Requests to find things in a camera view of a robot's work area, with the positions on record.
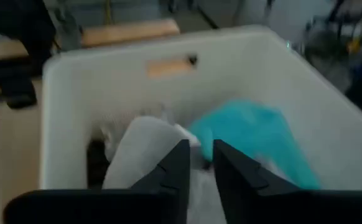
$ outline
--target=turquoise fabric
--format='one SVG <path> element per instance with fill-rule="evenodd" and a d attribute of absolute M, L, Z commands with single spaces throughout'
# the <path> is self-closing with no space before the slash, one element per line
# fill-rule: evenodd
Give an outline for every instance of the turquoise fabric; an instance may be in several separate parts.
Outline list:
<path fill-rule="evenodd" d="M 205 159 L 213 159 L 213 140 L 221 139 L 245 155 L 263 157 L 303 189 L 319 189 L 280 111 L 234 100 L 196 120 L 189 131 L 199 138 Z"/>

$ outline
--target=teal cloth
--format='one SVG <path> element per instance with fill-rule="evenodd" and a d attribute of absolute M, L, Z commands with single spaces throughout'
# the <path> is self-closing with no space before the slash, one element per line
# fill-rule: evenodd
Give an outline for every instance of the teal cloth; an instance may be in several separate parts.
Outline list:
<path fill-rule="evenodd" d="M 253 159 L 271 160 L 303 189 L 320 188 L 280 111 L 234 100 L 196 120 L 189 131 L 199 139 L 209 161 L 213 159 L 213 140 L 221 139 Z"/>

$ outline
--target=white plastic bin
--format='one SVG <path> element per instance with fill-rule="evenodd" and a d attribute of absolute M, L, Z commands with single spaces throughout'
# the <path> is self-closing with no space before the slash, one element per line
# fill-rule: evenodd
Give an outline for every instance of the white plastic bin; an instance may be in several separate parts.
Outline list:
<path fill-rule="evenodd" d="M 193 70 L 147 75 L 152 61 L 194 54 Z M 280 109 L 323 188 L 362 189 L 362 112 L 275 33 L 258 26 L 78 50 L 50 60 L 40 188 L 86 188 L 86 147 L 103 119 L 161 103 L 187 126 L 232 98 Z"/>

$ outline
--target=wooden plank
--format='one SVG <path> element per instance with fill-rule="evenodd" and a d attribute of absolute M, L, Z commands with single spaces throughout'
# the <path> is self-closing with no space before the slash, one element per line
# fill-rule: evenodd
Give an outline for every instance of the wooden plank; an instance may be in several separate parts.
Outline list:
<path fill-rule="evenodd" d="M 162 19 L 85 29 L 81 44 L 94 47 L 177 34 L 180 34 L 177 23 L 173 19 Z M 18 40 L 0 40 L 0 59 L 26 55 L 26 49 Z"/>

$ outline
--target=bin handle cutout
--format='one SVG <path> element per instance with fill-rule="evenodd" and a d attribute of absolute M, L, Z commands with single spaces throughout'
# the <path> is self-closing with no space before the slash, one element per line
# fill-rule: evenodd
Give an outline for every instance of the bin handle cutout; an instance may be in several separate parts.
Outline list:
<path fill-rule="evenodd" d="M 153 60 L 147 64 L 147 74 L 149 78 L 161 78 L 184 72 L 187 74 L 196 69 L 198 57 L 188 55 L 170 59 Z"/>

